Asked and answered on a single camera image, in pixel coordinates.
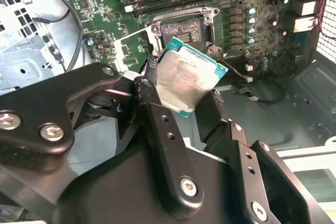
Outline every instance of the perforated metal panel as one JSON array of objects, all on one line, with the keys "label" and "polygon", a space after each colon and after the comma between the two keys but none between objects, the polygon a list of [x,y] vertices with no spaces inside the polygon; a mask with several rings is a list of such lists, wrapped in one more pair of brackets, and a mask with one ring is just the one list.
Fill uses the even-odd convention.
[{"label": "perforated metal panel", "polygon": [[[322,19],[323,33],[329,37],[336,37],[336,0],[327,0]],[[336,63],[336,40],[319,34],[316,50]]]}]

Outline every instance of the cable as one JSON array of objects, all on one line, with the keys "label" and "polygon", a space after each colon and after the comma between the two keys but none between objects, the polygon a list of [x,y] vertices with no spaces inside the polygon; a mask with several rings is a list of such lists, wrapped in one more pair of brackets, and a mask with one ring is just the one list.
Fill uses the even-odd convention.
[{"label": "cable", "polygon": [[50,20],[50,19],[39,18],[39,17],[34,17],[34,18],[32,18],[32,20],[36,21],[36,22],[44,23],[44,24],[57,23],[57,22],[62,21],[66,17],[68,17],[69,14],[70,14],[70,9],[68,9],[67,12],[62,17],[60,17],[59,19],[56,19],[56,20]]},{"label": "cable", "polygon": [[66,69],[66,72],[69,72],[70,70],[72,70],[76,64],[76,61],[78,59],[79,56],[79,52],[80,52],[80,47],[82,44],[82,38],[83,38],[83,24],[80,20],[80,17],[78,16],[78,14],[76,13],[75,9],[66,1],[66,0],[61,0],[69,9],[69,11],[71,12],[71,14],[74,17],[75,23],[77,24],[78,28],[79,28],[79,36],[78,36],[78,40],[76,43],[76,47],[75,47],[75,52],[73,53],[73,57],[69,63],[68,68]]}]

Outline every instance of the screw hole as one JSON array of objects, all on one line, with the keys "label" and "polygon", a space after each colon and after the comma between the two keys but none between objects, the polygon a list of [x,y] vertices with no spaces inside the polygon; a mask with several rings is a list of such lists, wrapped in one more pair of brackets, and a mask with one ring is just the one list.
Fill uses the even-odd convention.
[{"label": "screw hole", "polygon": [[114,72],[111,68],[103,68],[103,71],[105,74],[108,74],[109,76],[114,76]]},{"label": "screw hole", "polygon": [[170,139],[170,140],[175,140],[175,136],[173,133],[168,133],[167,134],[167,137]]},{"label": "screw hole", "polygon": [[74,112],[74,111],[72,111],[72,112],[69,113],[70,120],[72,120],[72,119],[74,118],[74,117],[73,117],[74,115],[75,115],[75,112]]},{"label": "screw hole", "polygon": [[252,167],[248,167],[247,168],[249,171],[250,171],[250,173],[252,173],[252,174],[255,174],[256,172],[252,169]]},{"label": "screw hole", "polygon": [[125,109],[125,104],[120,102],[117,106],[117,112],[122,112]]},{"label": "screw hole", "polygon": [[162,116],[161,116],[161,119],[162,119],[163,121],[165,121],[165,122],[168,122],[168,117],[165,116],[165,115],[162,115]]}]

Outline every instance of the electrolytic capacitor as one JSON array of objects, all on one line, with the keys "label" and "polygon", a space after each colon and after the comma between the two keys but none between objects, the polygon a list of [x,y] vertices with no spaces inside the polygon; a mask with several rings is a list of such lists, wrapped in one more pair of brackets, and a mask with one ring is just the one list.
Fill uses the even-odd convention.
[{"label": "electrolytic capacitor", "polygon": [[268,66],[269,65],[269,60],[265,57],[265,58],[263,58],[262,60],[262,64],[264,65],[264,66]]},{"label": "electrolytic capacitor", "polygon": [[284,4],[288,4],[289,0],[279,0],[280,2],[284,3]]},{"label": "electrolytic capacitor", "polygon": [[275,18],[270,18],[268,20],[268,23],[271,25],[271,26],[277,26],[278,22]]},{"label": "electrolytic capacitor", "polygon": [[251,45],[251,44],[253,44],[255,42],[255,40],[252,37],[248,37],[246,39],[246,42]]},{"label": "electrolytic capacitor", "polygon": [[282,36],[286,36],[288,34],[287,31],[284,29],[279,29],[278,31]]},{"label": "electrolytic capacitor", "polygon": [[253,27],[249,27],[247,29],[247,33],[253,35],[256,32],[256,30]]}]

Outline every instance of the screw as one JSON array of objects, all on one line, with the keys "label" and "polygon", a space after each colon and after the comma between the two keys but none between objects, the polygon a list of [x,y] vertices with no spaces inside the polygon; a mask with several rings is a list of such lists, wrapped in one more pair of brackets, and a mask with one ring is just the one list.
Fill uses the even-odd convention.
[{"label": "screw", "polygon": [[197,193],[197,187],[195,183],[189,178],[181,178],[181,189],[188,196],[195,196]]},{"label": "screw", "polygon": [[21,119],[12,113],[1,113],[0,114],[0,129],[2,130],[13,130],[21,124]]},{"label": "screw", "polygon": [[259,204],[256,201],[252,201],[251,207],[252,207],[254,214],[259,218],[259,220],[261,221],[267,220],[267,213],[261,204]]},{"label": "screw", "polygon": [[146,86],[148,86],[148,87],[152,86],[152,83],[149,80],[145,79],[145,78],[141,79],[141,82],[143,84],[145,84]]},{"label": "screw", "polygon": [[239,131],[243,130],[242,127],[240,127],[238,124],[234,123],[233,125],[237,130],[239,130]]},{"label": "screw", "polygon": [[58,141],[64,136],[64,131],[56,124],[47,124],[40,130],[41,136],[49,141]]},{"label": "screw", "polygon": [[270,152],[270,151],[271,151],[270,147],[269,147],[267,144],[262,143],[261,145],[262,145],[263,148],[266,150],[266,152]]},{"label": "screw", "polygon": [[88,46],[93,46],[94,42],[92,38],[89,38],[87,41]]},{"label": "screw", "polygon": [[159,31],[159,27],[158,26],[153,26],[153,31]]}]

